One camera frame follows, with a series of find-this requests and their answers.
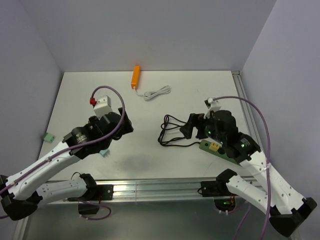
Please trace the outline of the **yellow USB plug adapter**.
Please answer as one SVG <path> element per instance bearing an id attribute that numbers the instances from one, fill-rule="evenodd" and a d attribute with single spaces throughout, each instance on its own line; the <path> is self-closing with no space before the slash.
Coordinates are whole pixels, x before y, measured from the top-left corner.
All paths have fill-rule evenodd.
<path id="1" fill-rule="evenodd" d="M 220 149 L 220 145 L 218 145 L 217 143 L 215 142 L 211 142 L 210 145 L 209 145 L 209 149 L 213 152 L 218 152 L 219 149 Z"/>

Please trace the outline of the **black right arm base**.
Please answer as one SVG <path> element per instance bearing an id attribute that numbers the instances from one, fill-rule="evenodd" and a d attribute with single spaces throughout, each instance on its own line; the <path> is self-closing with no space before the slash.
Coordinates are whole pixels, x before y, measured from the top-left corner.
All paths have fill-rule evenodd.
<path id="1" fill-rule="evenodd" d="M 197 190 L 197 192 L 202 195 L 202 197 L 230 197 L 228 205 L 230 207 L 235 207 L 235 195 L 228 190 L 227 183 L 232 177 L 237 175 L 238 174 L 235 171 L 226 169 L 220 173 L 215 180 L 201 181 L 200 188 Z"/>

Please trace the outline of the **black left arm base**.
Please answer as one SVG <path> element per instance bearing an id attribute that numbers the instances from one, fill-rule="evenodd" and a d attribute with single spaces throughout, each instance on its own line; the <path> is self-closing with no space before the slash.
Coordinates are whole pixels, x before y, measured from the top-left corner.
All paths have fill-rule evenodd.
<path id="1" fill-rule="evenodd" d="M 111 184 L 98 185 L 92 197 L 79 198 L 78 201 L 78 213 L 83 218 L 89 220 L 100 220 L 107 218 L 111 214 L 111 209 L 102 203 L 102 201 L 111 201 L 113 198 L 114 186 Z M 91 216 L 96 215 L 99 210 L 107 209 L 108 214 L 105 217 L 93 218 Z"/>

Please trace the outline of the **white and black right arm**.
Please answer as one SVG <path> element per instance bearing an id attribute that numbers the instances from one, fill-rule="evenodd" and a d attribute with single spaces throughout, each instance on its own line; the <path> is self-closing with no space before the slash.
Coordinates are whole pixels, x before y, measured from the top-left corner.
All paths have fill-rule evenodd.
<path id="1" fill-rule="evenodd" d="M 265 153 L 253 138 L 238 130 L 230 111 L 192 113 L 180 132 L 190 139 L 193 129 L 197 129 L 197 139 L 219 142 L 227 157 L 249 171 L 262 187 L 253 186 L 235 171 L 226 169 L 216 177 L 214 189 L 222 195 L 231 193 L 248 201 L 268 217 L 282 236 L 290 237 L 317 207 L 313 198 L 297 192 L 267 163 Z"/>

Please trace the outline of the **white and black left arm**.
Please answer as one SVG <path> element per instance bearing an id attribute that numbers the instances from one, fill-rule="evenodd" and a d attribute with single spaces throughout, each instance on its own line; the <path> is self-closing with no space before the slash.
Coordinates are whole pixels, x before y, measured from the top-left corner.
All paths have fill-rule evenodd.
<path id="1" fill-rule="evenodd" d="M 113 140 L 132 133 L 132 123 L 123 108 L 102 117 L 91 116 L 88 123 L 74 128 L 48 154 L 20 172 L 0 177 L 1 205 L 6 217 L 13 221 L 33 214 L 38 207 L 62 199 L 90 201 L 98 186 L 89 173 L 76 178 L 49 183 L 65 168 L 107 150 Z"/>

